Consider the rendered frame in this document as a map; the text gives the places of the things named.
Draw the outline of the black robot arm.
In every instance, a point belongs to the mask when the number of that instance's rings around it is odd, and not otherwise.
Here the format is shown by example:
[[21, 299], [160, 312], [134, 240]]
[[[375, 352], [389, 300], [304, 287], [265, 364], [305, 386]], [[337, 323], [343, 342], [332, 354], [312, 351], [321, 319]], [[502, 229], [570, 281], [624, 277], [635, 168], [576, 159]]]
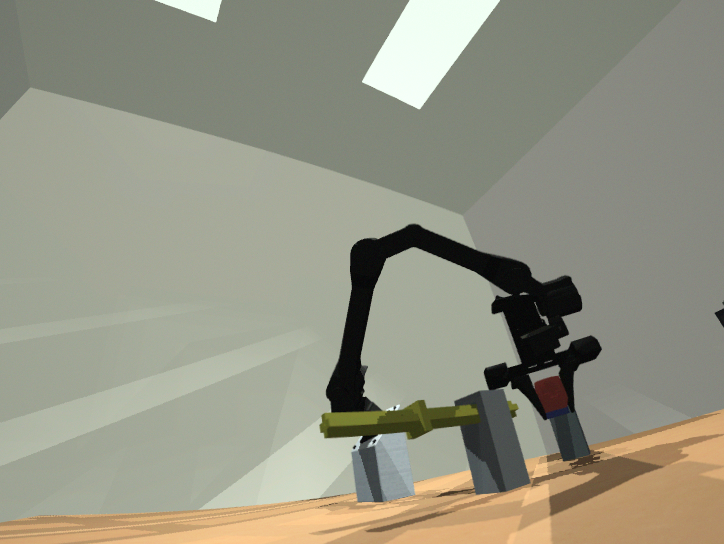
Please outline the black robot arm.
[[[326, 389], [331, 413], [382, 411], [375, 402], [362, 397], [368, 368], [361, 365], [363, 341], [373, 291], [386, 259], [412, 247], [474, 271], [511, 294], [496, 295], [491, 304], [493, 314], [504, 312], [510, 330], [525, 320], [546, 316], [549, 325], [541, 319], [532, 330], [526, 331], [524, 327], [516, 330], [525, 358], [535, 358], [560, 347], [558, 339], [569, 335], [562, 317], [582, 309], [581, 296], [571, 277], [565, 275], [541, 283], [532, 277], [529, 266], [523, 262], [479, 252], [414, 223], [379, 239], [359, 240], [350, 252], [352, 290], [339, 359]], [[520, 295], [523, 292], [528, 295]]]

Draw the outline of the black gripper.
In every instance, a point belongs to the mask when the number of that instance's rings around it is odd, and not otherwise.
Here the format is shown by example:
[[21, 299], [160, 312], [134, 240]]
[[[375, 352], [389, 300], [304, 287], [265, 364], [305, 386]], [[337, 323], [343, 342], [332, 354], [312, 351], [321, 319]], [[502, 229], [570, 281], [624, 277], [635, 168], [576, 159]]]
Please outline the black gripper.
[[[508, 368], [505, 362], [498, 365], [486, 367], [484, 370], [484, 375], [486, 383], [489, 387], [488, 390], [495, 390], [497, 388], [505, 387], [511, 381], [511, 388], [519, 389], [524, 394], [524, 396], [526, 396], [527, 399], [531, 401], [532, 405], [534, 405], [534, 408], [537, 409], [538, 413], [540, 413], [542, 418], [544, 420], [547, 420], [545, 409], [543, 408], [543, 405], [540, 402], [541, 400], [539, 399], [536, 390], [533, 387], [529, 373], [537, 372], [558, 365], [560, 367], [560, 381], [563, 383], [563, 387], [565, 388], [565, 392], [568, 396], [567, 404], [569, 406], [569, 409], [571, 410], [571, 413], [574, 413], [574, 371], [578, 369], [580, 364], [596, 359], [596, 357], [600, 354], [602, 348], [599, 345], [599, 341], [597, 341], [594, 336], [588, 336], [579, 340], [571, 341], [569, 349], [563, 352], [555, 353], [554, 349], [550, 349], [549, 351], [542, 353], [538, 357], [525, 358], [524, 355], [522, 355], [522, 351], [519, 347], [519, 336], [516, 330], [522, 327], [524, 327], [526, 331], [532, 330], [537, 327], [536, 321], [539, 320], [541, 319], [525, 320], [521, 323], [518, 323], [510, 330], [522, 364]], [[536, 367], [529, 368], [531, 366]]]

